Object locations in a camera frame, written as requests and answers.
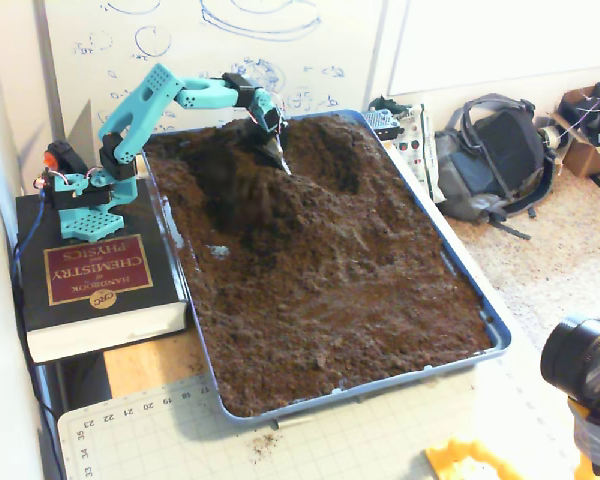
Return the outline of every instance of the cardboard box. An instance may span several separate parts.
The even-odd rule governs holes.
[[[585,95],[591,95],[593,87],[582,89]],[[562,97],[569,103],[577,103],[582,100],[580,89],[571,90]],[[564,128],[569,128],[569,123],[559,114],[555,113],[553,118]],[[576,177],[586,177],[593,173],[600,173],[600,147],[593,146],[589,140],[575,129],[569,130],[573,137],[571,146],[562,163],[573,172]]]

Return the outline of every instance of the wooden table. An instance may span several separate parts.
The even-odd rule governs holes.
[[[192,377],[205,370],[194,325],[164,338],[104,353],[113,398]]]

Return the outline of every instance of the cutting mat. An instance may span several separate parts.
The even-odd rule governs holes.
[[[198,375],[63,415],[67,477],[420,480],[434,478],[423,449],[461,435],[527,479],[572,479],[566,399],[536,361],[514,341],[474,368],[257,429],[227,420],[210,376]]]

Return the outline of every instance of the whiteboard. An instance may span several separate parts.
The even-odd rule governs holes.
[[[410,0],[390,95],[600,67],[600,0]]]
[[[367,0],[46,0],[65,133],[88,112],[95,135],[157,62],[179,77],[251,76],[279,96],[287,116],[359,110],[381,6]],[[173,103],[154,132],[244,115]]]

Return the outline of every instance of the book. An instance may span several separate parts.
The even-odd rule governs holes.
[[[38,195],[16,199],[19,240],[34,223]],[[33,361],[45,363],[185,328],[186,280],[147,181],[111,210],[124,228],[98,242],[63,240],[58,212],[45,205],[23,251],[23,317]]]

